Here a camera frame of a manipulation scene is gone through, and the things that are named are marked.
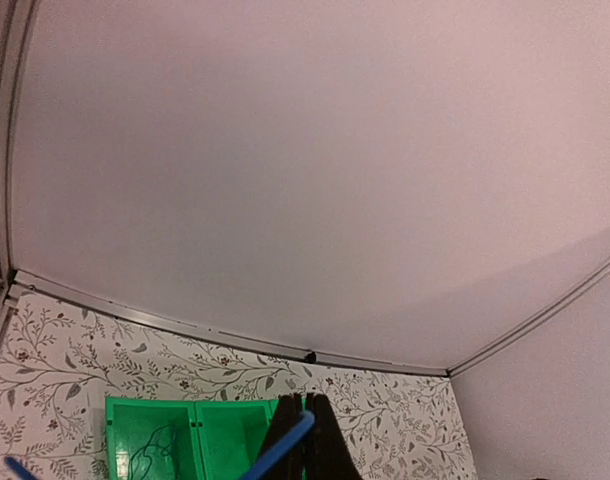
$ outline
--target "blue handle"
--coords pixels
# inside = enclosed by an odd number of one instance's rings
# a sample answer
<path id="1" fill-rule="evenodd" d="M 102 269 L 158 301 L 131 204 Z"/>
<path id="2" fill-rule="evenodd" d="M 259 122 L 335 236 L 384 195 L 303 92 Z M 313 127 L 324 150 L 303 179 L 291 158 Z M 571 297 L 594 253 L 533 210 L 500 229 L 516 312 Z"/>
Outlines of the blue handle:
<path id="1" fill-rule="evenodd" d="M 34 475 L 32 475 L 24 466 L 20 464 L 18 460 L 13 457 L 5 457 L 4 459 L 5 465 L 16 474 L 18 478 L 21 480 L 38 480 Z"/>
<path id="2" fill-rule="evenodd" d="M 240 480 L 258 480 L 265 475 L 278 461 L 301 441 L 314 426 L 314 414 L 305 410 L 300 414 L 300 420 L 283 438 L 267 450 Z"/>

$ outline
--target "small black object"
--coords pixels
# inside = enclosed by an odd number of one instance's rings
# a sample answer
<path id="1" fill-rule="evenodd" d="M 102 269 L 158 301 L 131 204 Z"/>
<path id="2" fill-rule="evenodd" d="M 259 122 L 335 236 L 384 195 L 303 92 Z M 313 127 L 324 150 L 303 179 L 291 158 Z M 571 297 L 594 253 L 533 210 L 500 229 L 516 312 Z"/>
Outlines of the small black object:
<path id="1" fill-rule="evenodd" d="M 307 355 L 305 355 L 305 361 L 307 363 L 316 363 L 316 353 L 309 352 Z"/>

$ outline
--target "floral wallpaper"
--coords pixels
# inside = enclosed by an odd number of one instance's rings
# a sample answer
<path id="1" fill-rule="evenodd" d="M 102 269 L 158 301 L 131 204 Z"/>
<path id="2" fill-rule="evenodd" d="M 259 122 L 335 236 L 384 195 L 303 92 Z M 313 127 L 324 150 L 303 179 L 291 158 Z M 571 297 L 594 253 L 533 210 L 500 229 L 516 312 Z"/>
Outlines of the floral wallpaper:
<path id="1" fill-rule="evenodd" d="M 366 479 L 475 479 L 449 380 L 287 361 L 138 326 L 24 292 L 0 352 L 4 455 L 40 478 L 105 479 L 106 395 L 329 396 Z"/>

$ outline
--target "green storage box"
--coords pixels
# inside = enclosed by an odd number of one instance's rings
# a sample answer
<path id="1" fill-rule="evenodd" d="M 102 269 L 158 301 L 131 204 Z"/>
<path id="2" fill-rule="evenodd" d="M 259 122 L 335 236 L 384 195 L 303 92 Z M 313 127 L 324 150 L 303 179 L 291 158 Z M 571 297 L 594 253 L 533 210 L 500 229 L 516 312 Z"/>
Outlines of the green storage box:
<path id="1" fill-rule="evenodd" d="M 237 480 L 254 464 L 272 417 L 268 401 L 197 402 L 206 480 Z"/>
<path id="2" fill-rule="evenodd" d="M 107 397 L 112 480 L 204 480 L 196 410 L 191 402 Z"/>
<path id="3" fill-rule="evenodd" d="M 238 480 L 258 458 L 277 405 L 278 400 L 168 402 L 107 397 L 109 478 Z"/>

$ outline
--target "ceiling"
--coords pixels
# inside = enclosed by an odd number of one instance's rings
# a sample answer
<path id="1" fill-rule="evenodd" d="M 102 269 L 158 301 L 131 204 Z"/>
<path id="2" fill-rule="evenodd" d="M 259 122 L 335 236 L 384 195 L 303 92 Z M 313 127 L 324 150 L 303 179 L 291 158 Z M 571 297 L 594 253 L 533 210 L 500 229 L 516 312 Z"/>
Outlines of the ceiling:
<path id="1" fill-rule="evenodd" d="M 610 2 L 43 0 L 13 260 L 448 367 L 610 254 Z"/>

